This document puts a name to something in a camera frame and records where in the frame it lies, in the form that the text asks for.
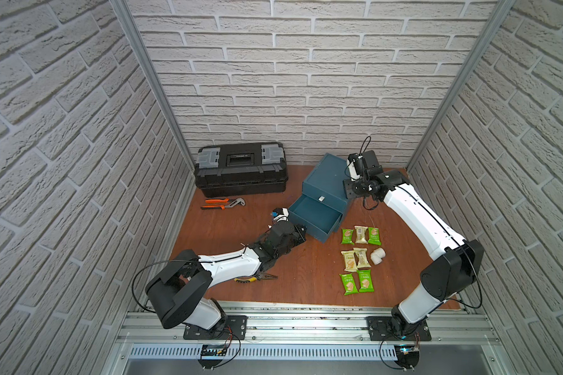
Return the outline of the yellow cookie packet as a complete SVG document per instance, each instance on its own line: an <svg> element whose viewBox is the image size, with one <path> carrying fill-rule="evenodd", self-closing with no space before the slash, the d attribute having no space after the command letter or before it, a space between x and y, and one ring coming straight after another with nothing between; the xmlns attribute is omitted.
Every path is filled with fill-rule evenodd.
<svg viewBox="0 0 563 375"><path fill-rule="evenodd" d="M355 226L355 236L356 239L354 241L355 244L367 244L368 240L366 239L368 227L366 226Z"/></svg>
<svg viewBox="0 0 563 375"><path fill-rule="evenodd" d="M355 251L343 251L342 257L345 264L344 270L347 273L358 272L358 261L355 257Z"/></svg>
<svg viewBox="0 0 563 375"><path fill-rule="evenodd" d="M359 270L371 267L371 264L368 261L368 256L367 256L368 250L366 248L354 248L353 251L354 251L354 254L355 254L355 259L358 262L357 268Z"/></svg>

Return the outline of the green cookie packet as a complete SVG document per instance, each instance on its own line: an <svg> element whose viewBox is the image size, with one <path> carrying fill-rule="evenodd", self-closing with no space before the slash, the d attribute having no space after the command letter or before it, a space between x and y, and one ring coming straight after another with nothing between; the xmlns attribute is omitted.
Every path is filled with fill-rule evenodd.
<svg viewBox="0 0 563 375"><path fill-rule="evenodd" d="M368 228L368 243L370 245L381 245L379 229L377 227Z"/></svg>
<svg viewBox="0 0 563 375"><path fill-rule="evenodd" d="M353 233L354 233L354 229L346 229L343 228L342 229L342 241L341 244L342 245L353 245Z"/></svg>
<svg viewBox="0 0 563 375"><path fill-rule="evenodd" d="M358 278L360 293L369 293L375 291L370 270L358 270Z"/></svg>
<svg viewBox="0 0 563 375"><path fill-rule="evenodd" d="M356 286L353 274L345 273L341 274L340 277L342 285L344 287L344 295L353 295L359 293L358 286Z"/></svg>

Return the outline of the teal drawer cabinet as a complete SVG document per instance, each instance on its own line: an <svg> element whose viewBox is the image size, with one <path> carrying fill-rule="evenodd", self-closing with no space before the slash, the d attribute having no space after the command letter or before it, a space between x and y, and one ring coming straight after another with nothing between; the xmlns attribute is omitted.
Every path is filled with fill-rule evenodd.
<svg viewBox="0 0 563 375"><path fill-rule="evenodd" d="M302 184L302 194L330 209L346 214L352 201L347 198L343 182L347 179L347 162L326 153Z"/></svg>

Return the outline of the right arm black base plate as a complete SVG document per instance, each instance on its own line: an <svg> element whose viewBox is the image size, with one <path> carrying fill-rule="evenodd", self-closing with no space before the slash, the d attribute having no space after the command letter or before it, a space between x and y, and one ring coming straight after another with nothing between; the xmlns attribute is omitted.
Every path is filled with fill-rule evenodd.
<svg viewBox="0 0 563 375"><path fill-rule="evenodd" d="M398 317L366 317L365 322L370 340L373 342L407 340L430 342L432 336L426 320L407 323Z"/></svg>

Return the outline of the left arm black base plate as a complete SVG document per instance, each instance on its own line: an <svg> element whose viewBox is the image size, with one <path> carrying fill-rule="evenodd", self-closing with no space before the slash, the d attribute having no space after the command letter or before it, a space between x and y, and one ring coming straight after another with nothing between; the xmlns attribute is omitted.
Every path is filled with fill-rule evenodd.
<svg viewBox="0 0 563 375"><path fill-rule="evenodd" d="M246 315L231 315L222 318L211 329L204 329L196 325L186 325L183 338L189 341L196 340L226 340L237 337L244 340L246 336L248 317Z"/></svg>

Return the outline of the white pipe elbow fitting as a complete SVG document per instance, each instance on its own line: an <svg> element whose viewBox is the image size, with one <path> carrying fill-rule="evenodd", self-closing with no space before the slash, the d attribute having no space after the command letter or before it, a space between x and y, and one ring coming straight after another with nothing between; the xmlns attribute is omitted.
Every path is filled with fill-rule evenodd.
<svg viewBox="0 0 563 375"><path fill-rule="evenodd" d="M386 257L386 252L383 248L377 248L371 253L371 260L375 265L380 264L385 257Z"/></svg>

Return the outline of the teal pulled-out drawer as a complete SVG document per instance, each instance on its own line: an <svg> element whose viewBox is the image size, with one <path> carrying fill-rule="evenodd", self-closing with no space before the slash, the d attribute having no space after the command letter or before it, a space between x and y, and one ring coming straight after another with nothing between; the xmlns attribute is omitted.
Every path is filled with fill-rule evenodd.
<svg viewBox="0 0 563 375"><path fill-rule="evenodd" d="M294 224L305 226L307 234L321 243L338 231L342 213L318 200L301 195L289 207L289 219Z"/></svg>

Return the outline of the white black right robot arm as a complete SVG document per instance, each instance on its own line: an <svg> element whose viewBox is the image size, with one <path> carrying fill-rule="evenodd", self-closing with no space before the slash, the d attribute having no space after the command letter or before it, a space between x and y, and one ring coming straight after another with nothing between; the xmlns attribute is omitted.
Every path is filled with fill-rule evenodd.
<svg viewBox="0 0 563 375"><path fill-rule="evenodd" d="M399 170L385 171L367 136L358 153L347 158L343 182L347 198L370 198L375 209L385 203L405 222L425 247L432 263L420 273L420 283L392 309L387 331L398 339L415 334L430 313L471 284L480 285L478 271L484 248L452 229L417 194Z"/></svg>

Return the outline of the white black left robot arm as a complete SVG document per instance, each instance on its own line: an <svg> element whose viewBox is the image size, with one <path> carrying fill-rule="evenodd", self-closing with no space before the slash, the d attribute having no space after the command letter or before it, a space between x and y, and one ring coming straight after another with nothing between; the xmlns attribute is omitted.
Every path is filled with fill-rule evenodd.
<svg viewBox="0 0 563 375"><path fill-rule="evenodd" d="M206 292L236 278L255 277L277 260L306 242L305 226L288 220L273 223L256 242L243 249L216 256L180 252L145 286L145 293L164 329L180 324L216 331L226 320L218 302Z"/></svg>

